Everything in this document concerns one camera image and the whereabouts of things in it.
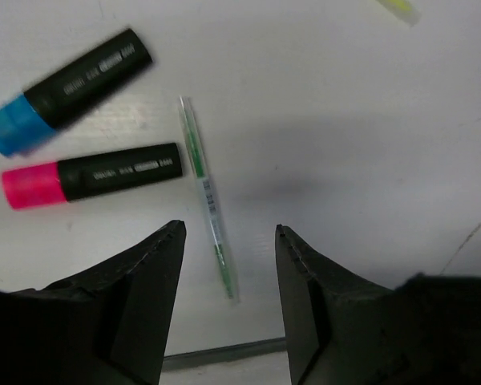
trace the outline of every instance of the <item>blue highlighter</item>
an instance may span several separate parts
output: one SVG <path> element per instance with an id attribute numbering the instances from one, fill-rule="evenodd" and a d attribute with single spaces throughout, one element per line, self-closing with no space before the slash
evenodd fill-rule
<path id="1" fill-rule="evenodd" d="M 0 108 L 0 153 L 29 152 L 152 63 L 127 29 Z"/>

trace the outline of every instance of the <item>pink highlighter cap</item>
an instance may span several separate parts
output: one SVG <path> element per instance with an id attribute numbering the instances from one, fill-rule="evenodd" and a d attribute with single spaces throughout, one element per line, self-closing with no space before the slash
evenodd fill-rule
<path id="1" fill-rule="evenodd" d="M 57 163 L 16 168 L 2 173 L 2 187 L 15 210 L 66 202 Z"/>

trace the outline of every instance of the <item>highlighter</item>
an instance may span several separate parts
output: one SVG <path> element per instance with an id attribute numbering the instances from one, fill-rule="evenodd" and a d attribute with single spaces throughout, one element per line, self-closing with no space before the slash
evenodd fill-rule
<path id="1" fill-rule="evenodd" d="M 0 108 L 0 153 L 29 152 L 152 63 L 126 29 Z"/>
<path id="2" fill-rule="evenodd" d="M 16 168 L 2 173 L 2 188 L 15 210 L 56 205 L 153 184 L 183 175 L 176 143 Z"/>
<path id="3" fill-rule="evenodd" d="M 377 1 L 402 21 L 407 22 L 410 26 L 417 24 L 420 19 L 420 12 L 418 12 L 408 0 Z"/>

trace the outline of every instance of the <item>scratch on table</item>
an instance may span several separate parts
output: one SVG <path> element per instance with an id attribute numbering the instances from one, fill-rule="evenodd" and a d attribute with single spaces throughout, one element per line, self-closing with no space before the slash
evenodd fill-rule
<path id="1" fill-rule="evenodd" d="M 481 121 L 481 116 L 477 119 L 471 120 L 470 122 L 462 122 L 462 123 L 458 124 L 458 127 L 459 128 L 465 127 L 465 126 L 468 126 L 469 124 L 478 123 L 480 121 Z"/>
<path id="2" fill-rule="evenodd" d="M 98 6 L 99 6 L 99 12 L 102 14 L 102 20 L 105 19 L 105 16 L 103 15 L 103 8 L 102 8 L 102 2 L 98 0 Z"/>
<path id="3" fill-rule="evenodd" d="M 456 253 L 453 254 L 453 256 L 451 257 L 451 259 L 449 259 L 449 261 L 447 262 L 447 264 L 443 267 L 442 271 L 440 272 L 440 274 L 444 274 L 445 271 L 447 270 L 447 268 L 449 267 L 449 265 L 456 259 L 456 257 L 458 256 L 459 252 L 462 251 L 463 247 L 465 247 L 465 245 L 469 242 L 470 239 L 472 239 L 472 237 L 478 232 L 481 230 L 481 221 L 478 223 L 478 225 L 471 231 L 470 234 L 468 234 L 468 237 L 465 238 L 465 241 L 463 241 L 463 243 L 458 247 L 458 249 L 456 250 Z"/>

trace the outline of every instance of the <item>pink highlighter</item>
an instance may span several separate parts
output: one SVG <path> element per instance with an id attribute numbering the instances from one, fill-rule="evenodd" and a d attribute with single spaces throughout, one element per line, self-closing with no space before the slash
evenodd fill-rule
<path id="1" fill-rule="evenodd" d="M 15 210 L 56 205 L 183 175 L 176 143 L 106 152 L 2 173 Z"/>

